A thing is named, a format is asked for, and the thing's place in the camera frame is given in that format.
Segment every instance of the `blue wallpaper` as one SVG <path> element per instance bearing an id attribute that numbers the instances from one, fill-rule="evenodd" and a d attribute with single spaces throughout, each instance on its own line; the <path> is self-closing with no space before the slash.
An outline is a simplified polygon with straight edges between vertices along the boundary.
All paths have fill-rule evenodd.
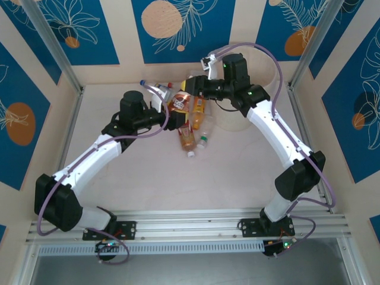
<path id="1" fill-rule="evenodd" d="M 324 66 L 326 60 L 331 52 L 339 42 L 346 28 L 351 23 L 357 10 L 364 0 L 345 0 L 340 11 L 335 16 L 335 21 L 332 22 L 330 29 L 327 31 L 320 47 L 318 48 L 309 68 L 314 78 L 318 75 L 321 68 Z"/>
<path id="2" fill-rule="evenodd" d="M 199 62 L 228 45 L 235 0 L 132 0 L 146 64 Z"/>
<path id="3" fill-rule="evenodd" d="M 322 100 L 354 181 L 380 170 L 380 20 Z"/>
<path id="4" fill-rule="evenodd" d="M 0 44 L 0 182 L 20 190 L 49 107 Z"/>
<path id="5" fill-rule="evenodd" d="M 53 79 L 54 83 L 58 84 L 62 71 L 38 35 L 28 16 L 26 16 L 23 8 L 10 0 L 0 0 L 0 6 L 41 62 L 46 72 Z"/>
<path id="6" fill-rule="evenodd" d="M 3 226 L 2 224 L 0 224 L 0 245 L 1 245 L 1 242 L 2 242 L 2 238 L 5 234 L 5 230 L 7 229 L 6 226 Z"/>
<path id="7" fill-rule="evenodd" d="M 298 61 L 325 11 L 326 0 L 268 0 L 256 42 L 278 61 Z"/>
<path id="8" fill-rule="evenodd" d="M 36 2 L 72 65 L 116 65 L 119 59 L 99 0 Z M 61 70 L 21 6 L 0 0 L 9 18 L 57 83 Z"/>
<path id="9" fill-rule="evenodd" d="M 72 65 L 119 64 L 99 0 L 37 2 Z"/>

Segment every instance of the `white tabletop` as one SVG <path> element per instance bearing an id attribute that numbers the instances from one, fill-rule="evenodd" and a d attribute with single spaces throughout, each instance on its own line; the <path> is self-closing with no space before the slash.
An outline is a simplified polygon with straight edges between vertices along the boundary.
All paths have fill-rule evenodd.
<path id="1" fill-rule="evenodd" d="M 149 100 L 138 84 L 86 86 L 66 164 L 96 140 L 128 90 L 142 91 Z M 299 135 L 285 88 L 277 110 Z M 240 132 L 216 126 L 208 147 L 195 151 L 196 157 L 187 158 L 177 131 L 136 140 L 99 172 L 80 201 L 109 210 L 264 207 L 276 192 L 274 179 L 284 171 L 274 150 L 253 125 Z M 318 191 L 311 190 L 307 197 L 319 200 Z"/>

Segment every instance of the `orange circle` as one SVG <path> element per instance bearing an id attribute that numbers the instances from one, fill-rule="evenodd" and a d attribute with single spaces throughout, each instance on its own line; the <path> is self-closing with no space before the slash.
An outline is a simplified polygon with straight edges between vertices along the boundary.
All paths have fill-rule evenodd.
<path id="1" fill-rule="evenodd" d="M 36 132 L 36 118 L 33 110 L 25 103 L 13 103 L 8 107 L 5 117 L 7 133 L 10 139 L 18 145 L 26 146 L 31 143 Z"/>
<path id="2" fill-rule="evenodd" d="M 74 37 L 67 37 L 65 39 L 65 43 L 66 43 L 66 45 L 68 45 L 72 49 L 77 49 L 79 47 L 79 45 L 80 45 L 79 44 L 79 40 L 77 40 Z"/>
<path id="3" fill-rule="evenodd" d="M 178 50 L 179 52 L 183 52 L 183 51 L 185 50 L 185 46 L 183 46 L 183 45 L 179 45 L 179 46 L 177 47 L 177 50 Z"/>
<path id="4" fill-rule="evenodd" d="M 141 14 L 144 30 L 156 39 L 172 37 L 182 28 L 182 16 L 170 2 L 156 0 Z"/>
<path id="5" fill-rule="evenodd" d="M 301 31 L 296 31 L 295 33 L 293 33 L 285 43 L 286 54 L 289 56 L 302 55 L 307 43 L 313 35 L 314 30 L 314 26 L 308 26 L 303 28 Z"/>
<path id="6" fill-rule="evenodd" d="M 365 124 L 365 118 L 363 116 L 363 114 L 360 114 L 360 113 L 356 113 L 353 117 L 352 117 L 352 125 L 354 126 L 354 128 L 356 128 L 357 130 L 360 130 L 364 127 L 364 124 Z"/>

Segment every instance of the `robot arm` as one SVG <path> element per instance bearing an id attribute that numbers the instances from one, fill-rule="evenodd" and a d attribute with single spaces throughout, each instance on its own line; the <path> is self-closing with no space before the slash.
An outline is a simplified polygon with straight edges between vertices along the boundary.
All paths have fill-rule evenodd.
<path id="1" fill-rule="evenodd" d="M 169 95 L 160 92 L 167 100 Z M 115 141 L 122 135 L 136 136 L 138 130 L 151 128 L 153 125 L 163 125 L 166 115 L 161 112 L 161 105 L 152 100 L 150 109 L 143 100 L 143 95 L 137 91 L 124 94 L 120 102 L 120 112 L 113 115 L 111 122 L 102 130 L 91 147 L 80 155 L 74 162 L 53 176 L 41 175 L 36 181 L 34 212 L 39 214 L 42 205 L 52 190 L 61 181 L 53 197 L 49 200 L 43 213 L 43 218 L 66 232 L 78 226 L 84 229 L 94 228 L 114 234 L 116 216 L 101 208 L 82 207 L 78 201 L 85 191 L 89 181 L 111 160 L 122 154 L 134 139 Z M 166 129 L 175 129 L 185 123 L 185 115 L 172 112 Z"/>
<path id="2" fill-rule="evenodd" d="M 202 59 L 201 63 L 208 76 L 192 77 L 182 83 L 186 92 L 210 100 L 231 100 L 231 104 L 249 119 L 264 134 L 277 153 L 285 171 L 275 180 L 277 193 L 262 210 L 260 223 L 270 232 L 270 227 L 287 215 L 288 209 L 300 196 L 309 192 L 320 177 L 300 153 L 306 153 L 319 169 L 323 169 L 324 155 L 313 153 L 289 128 L 275 110 L 272 115 L 272 101 L 268 93 L 259 85 L 250 84 L 247 65 L 241 54 L 229 54 L 223 58 L 224 79 L 218 80 L 214 55 Z M 291 138 L 299 145 L 295 147 Z"/>

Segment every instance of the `orange juice bottle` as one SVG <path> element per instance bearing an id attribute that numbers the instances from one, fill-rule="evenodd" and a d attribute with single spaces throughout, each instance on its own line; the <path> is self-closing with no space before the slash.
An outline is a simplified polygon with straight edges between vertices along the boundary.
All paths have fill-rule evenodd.
<path id="1" fill-rule="evenodd" d="M 178 129 L 178 134 L 182 149 L 188 153 L 188 157 L 194 157 L 195 138 L 189 121 Z"/>
<path id="2" fill-rule="evenodd" d="M 200 97 L 194 98 L 194 107 L 191 112 L 192 127 L 195 130 L 200 129 L 200 126 L 204 119 L 204 108 L 206 100 Z"/>

